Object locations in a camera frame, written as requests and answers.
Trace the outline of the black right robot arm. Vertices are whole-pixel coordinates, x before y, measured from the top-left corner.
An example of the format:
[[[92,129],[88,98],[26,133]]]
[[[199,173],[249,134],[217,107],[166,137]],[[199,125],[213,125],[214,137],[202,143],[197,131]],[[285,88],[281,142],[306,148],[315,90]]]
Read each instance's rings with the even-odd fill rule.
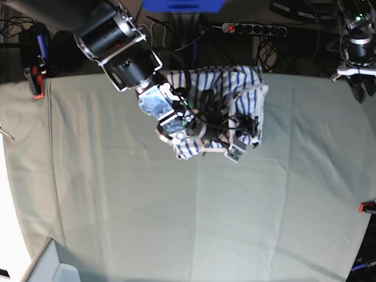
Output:
[[[133,89],[141,110],[154,117],[158,138],[190,152],[220,152],[237,162],[246,151],[236,133],[235,102],[224,110],[194,109],[189,105],[192,80],[184,69],[184,86],[172,86],[161,74],[157,49],[147,41],[130,12],[111,1],[8,1],[9,7],[43,24],[73,33],[80,51],[103,70],[120,92]],[[219,144],[214,149],[211,142]]]

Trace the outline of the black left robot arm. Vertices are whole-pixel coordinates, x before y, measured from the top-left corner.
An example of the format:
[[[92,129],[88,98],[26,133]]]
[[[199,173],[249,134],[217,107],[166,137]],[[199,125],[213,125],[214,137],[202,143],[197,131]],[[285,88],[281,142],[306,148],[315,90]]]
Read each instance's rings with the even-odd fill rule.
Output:
[[[357,102],[375,94],[375,1],[334,1],[338,8],[341,64],[332,81],[344,78]]]

